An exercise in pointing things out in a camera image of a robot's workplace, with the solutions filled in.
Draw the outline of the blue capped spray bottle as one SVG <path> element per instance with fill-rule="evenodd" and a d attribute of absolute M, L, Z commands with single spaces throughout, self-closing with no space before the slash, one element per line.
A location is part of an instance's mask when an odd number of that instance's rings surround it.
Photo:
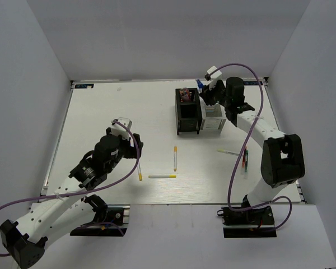
<path fill-rule="evenodd" d="M 196 83 L 197 83 L 197 86 L 198 86 L 198 92 L 201 93 L 202 90 L 204 89 L 205 85 L 201 82 L 200 79 L 196 79 Z"/>

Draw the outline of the clear tube of markers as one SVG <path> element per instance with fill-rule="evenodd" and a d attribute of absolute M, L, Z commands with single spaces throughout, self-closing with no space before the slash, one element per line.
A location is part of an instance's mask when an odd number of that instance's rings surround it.
<path fill-rule="evenodd" d="M 190 102 L 191 101 L 191 94 L 188 88 L 182 88 L 179 90 L 179 95 L 181 102 Z"/>

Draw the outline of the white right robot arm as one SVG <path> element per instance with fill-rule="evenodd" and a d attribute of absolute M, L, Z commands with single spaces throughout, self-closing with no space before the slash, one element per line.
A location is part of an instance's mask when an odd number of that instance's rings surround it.
<path fill-rule="evenodd" d="M 253 224 L 286 186 L 305 175 L 302 142 L 296 134 L 285 134 L 267 123 L 259 112 L 245 101 L 244 81 L 230 77 L 225 82 L 217 80 L 214 86 L 201 86 L 199 96 L 207 105 L 219 104 L 226 118 L 246 132 L 262 148 L 261 179 L 246 195 L 242 203 L 242 218 Z"/>

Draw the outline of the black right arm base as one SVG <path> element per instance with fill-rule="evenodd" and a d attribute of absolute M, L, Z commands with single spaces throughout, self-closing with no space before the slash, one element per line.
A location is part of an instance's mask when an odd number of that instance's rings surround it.
<path fill-rule="evenodd" d="M 247 211 L 232 211 L 221 207 L 217 216 L 222 218 L 226 239 L 276 238 L 275 220 L 270 205 Z"/>

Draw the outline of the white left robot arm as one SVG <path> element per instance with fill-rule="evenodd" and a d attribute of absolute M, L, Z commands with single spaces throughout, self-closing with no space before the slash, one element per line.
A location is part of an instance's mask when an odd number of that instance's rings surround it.
<path fill-rule="evenodd" d="M 138 134 L 123 123 L 114 122 L 57 190 L 41 198 L 39 207 L 16 221 L 1 224 L 2 243 L 8 255 L 20 268 L 33 266 L 43 256 L 48 241 L 53 240 L 54 223 L 64 214 L 72 213 L 77 201 L 101 190 L 99 185 L 121 159 L 139 160 L 142 147 Z"/>

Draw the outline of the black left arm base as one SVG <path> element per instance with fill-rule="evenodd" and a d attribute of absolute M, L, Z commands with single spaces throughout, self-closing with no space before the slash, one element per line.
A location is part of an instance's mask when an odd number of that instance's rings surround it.
<path fill-rule="evenodd" d="M 129 224 L 129 205 L 108 205 L 98 195 L 81 198 L 88 206 L 88 220 L 70 232 L 70 236 L 123 237 Z"/>

